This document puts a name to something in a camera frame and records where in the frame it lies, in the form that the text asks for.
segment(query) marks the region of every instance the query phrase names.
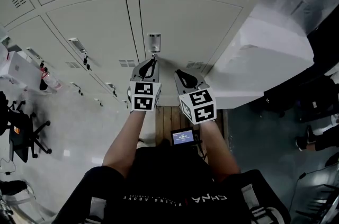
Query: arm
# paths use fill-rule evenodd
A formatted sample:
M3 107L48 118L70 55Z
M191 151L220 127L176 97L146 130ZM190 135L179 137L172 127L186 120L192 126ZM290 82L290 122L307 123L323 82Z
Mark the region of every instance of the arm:
M200 129L201 139L206 146L209 165L218 182L229 175L240 173L240 168L227 148L217 124L213 121L203 122L200 124Z
M134 161L145 115L144 111L134 111L129 115L102 163L103 166L114 168L125 178Z

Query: black shorts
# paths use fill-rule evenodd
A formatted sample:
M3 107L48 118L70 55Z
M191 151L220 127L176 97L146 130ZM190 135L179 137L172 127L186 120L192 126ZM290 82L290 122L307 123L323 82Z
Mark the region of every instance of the black shorts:
M323 150L332 146L339 147L339 125L328 129L321 136L317 136L315 142L316 150Z

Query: dark floor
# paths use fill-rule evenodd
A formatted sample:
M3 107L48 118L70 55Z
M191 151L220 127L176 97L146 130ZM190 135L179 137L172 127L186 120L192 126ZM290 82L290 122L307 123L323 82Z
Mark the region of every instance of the dark floor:
M332 147L322 151L299 151L295 137L306 132L306 125L298 122L297 109L286 112L283 118L269 111L255 111L246 104L228 111L230 148L242 172L259 169L276 195L289 208L295 184L304 172L321 169L339 151ZM309 123L313 128L325 127L330 118ZM291 208L292 223L307 223L296 217L295 210L303 210L316 195L317 185L333 183L336 166L307 175L298 182Z

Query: cable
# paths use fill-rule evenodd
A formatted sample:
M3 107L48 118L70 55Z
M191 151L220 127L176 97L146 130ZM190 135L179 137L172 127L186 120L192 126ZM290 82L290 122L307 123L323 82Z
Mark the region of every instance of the cable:
M14 171L11 171L11 172L9 172L9 171L7 171L7 172L0 172L0 174L10 175L11 173L13 173L13 172L16 171L16 165L14 164L14 162L11 161L11 160L6 161L4 158L1 158L1 159L0 159L0 167L1 167L1 161L2 161L2 160L5 161L6 163L12 162L13 165L14 165Z
M316 171L311 171L311 172L307 172L307 173L304 172L303 174L301 174L301 175L299 176L299 178L297 179L297 181L296 181L295 189L294 189L294 191L293 191L293 196L292 196L292 199L291 199L291 202L290 202L290 207L288 208L288 212L291 211L291 207L292 207L292 204L293 204L293 199L295 198L295 194L296 194L298 182L299 182L302 178L304 178L307 174L311 174L311 173L318 172L318 171L323 171L324 169L327 169L327 168L329 168L329 167L335 166L335 165L337 165L338 163L339 163L339 162L337 162L337 163L335 163L335 164L332 164L332 165L330 165L330 166L324 167L324 168L322 168L322 169L317 169Z

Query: small screen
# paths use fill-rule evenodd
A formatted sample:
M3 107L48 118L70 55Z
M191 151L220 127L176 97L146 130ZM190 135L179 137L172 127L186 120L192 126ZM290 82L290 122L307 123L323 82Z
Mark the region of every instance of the small screen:
M184 132L180 132L180 133L173 133L172 135L173 135L174 145L194 141L192 130L184 131Z

